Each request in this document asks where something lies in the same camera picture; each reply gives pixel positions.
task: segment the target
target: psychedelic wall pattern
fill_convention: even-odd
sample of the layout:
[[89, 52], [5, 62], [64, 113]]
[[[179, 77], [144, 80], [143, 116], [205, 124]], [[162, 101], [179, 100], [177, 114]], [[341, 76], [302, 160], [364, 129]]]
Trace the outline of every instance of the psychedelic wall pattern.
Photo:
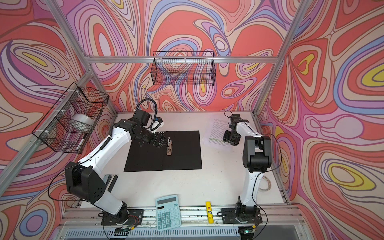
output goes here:
[[[84, 74], [43, 2], [0, 3], [0, 171], [63, 91]], [[106, 109], [81, 155], [55, 153], [45, 145], [38, 148], [0, 197], [1, 240], [50, 237], [64, 209], [75, 202], [49, 199], [49, 182], [67, 162], [80, 159], [98, 145], [112, 119]], [[75, 199], [66, 192], [63, 176], [56, 178], [50, 192], [54, 198]]]
[[[297, 5], [85, 0], [64, 2], [61, 9], [86, 55], [211, 50], [216, 56], [276, 56]], [[271, 64], [217, 64], [215, 86], [203, 87], [153, 86], [151, 64], [98, 63], [93, 68], [117, 111], [132, 111], [147, 97], [157, 101], [160, 111], [221, 111], [253, 110]]]
[[[254, 109], [272, 64], [229, 64], [229, 73], [216, 74], [214, 86], [153, 85], [151, 65], [94, 63], [93, 69], [118, 112], [133, 111], [144, 98], [156, 101], [159, 111], [221, 111]], [[150, 103], [142, 107], [154, 110]]]
[[384, 238], [383, 56], [383, 1], [316, 0], [258, 109], [315, 239]]

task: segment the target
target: calculator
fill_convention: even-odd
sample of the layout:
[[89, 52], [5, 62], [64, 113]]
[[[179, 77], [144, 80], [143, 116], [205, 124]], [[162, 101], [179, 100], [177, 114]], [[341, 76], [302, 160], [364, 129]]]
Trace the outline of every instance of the calculator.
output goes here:
[[156, 211], [158, 231], [181, 226], [179, 199], [177, 195], [156, 199]]

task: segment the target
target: black mat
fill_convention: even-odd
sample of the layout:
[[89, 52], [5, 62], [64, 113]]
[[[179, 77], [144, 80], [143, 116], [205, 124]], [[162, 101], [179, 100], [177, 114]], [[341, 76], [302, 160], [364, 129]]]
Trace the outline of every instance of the black mat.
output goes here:
[[167, 147], [157, 148], [149, 144], [139, 146], [132, 140], [124, 172], [202, 169], [199, 131], [168, 131], [166, 140], [172, 140], [172, 155]]

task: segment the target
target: glue stick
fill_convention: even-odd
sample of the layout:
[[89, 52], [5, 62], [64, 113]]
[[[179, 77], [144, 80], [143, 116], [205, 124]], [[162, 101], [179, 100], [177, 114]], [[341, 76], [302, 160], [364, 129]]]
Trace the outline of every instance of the glue stick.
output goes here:
[[210, 201], [206, 202], [205, 206], [207, 207], [208, 222], [214, 223], [214, 216], [212, 215], [211, 202]]

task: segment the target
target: wire basket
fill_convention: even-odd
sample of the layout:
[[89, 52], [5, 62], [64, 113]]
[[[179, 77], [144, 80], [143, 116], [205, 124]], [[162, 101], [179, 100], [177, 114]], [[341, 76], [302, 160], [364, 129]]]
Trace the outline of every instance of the wire basket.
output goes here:
[[214, 85], [213, 51], [154, 51], [153, 85]]
[[41, 134], [37, 136], [37, 126], [32, 133], [55, 152], [82, 153], [108, 100], [99, 90], [77, 87]]

